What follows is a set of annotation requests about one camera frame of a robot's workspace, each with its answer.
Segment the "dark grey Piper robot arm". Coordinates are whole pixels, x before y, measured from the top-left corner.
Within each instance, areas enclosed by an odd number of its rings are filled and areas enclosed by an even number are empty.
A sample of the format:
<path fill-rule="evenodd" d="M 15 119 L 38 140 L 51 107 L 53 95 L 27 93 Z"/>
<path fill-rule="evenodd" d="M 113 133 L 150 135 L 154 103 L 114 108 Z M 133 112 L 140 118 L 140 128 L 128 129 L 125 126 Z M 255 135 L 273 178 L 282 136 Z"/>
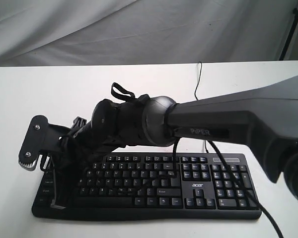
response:
<path fill-rule="evenodd" d="M 218 97 L 177 103 L 167 96 L 135 96 L 118 83 L 115 103 L 104 99 L 85 125 L 45 135 L 54 168 L 86 169 L 117 148 L 176 146 L 181 138 L 247 146 L 267 178 L 283 176 L 298 200 L 298 75 L 275 84 Z"/>

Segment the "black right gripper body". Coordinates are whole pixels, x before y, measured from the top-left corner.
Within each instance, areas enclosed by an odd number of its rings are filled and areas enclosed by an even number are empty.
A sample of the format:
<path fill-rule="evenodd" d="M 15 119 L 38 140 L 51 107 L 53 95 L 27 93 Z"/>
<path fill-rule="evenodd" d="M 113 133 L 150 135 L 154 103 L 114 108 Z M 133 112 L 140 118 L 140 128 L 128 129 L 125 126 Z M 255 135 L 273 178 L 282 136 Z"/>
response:
<path fill-rule="evenodd" d="M 52 158 L 64 176 L 64 192 L 69 198 L 78 179 L 91 169 L 92 165 L 119 147 L 115 138 L 115 122 L 112 118 L 92 119 L 86 124 L 78 118 L 74 125 L 54 142 L 55 151 L 44 152 L 40 170 L 52 173 Z"/>

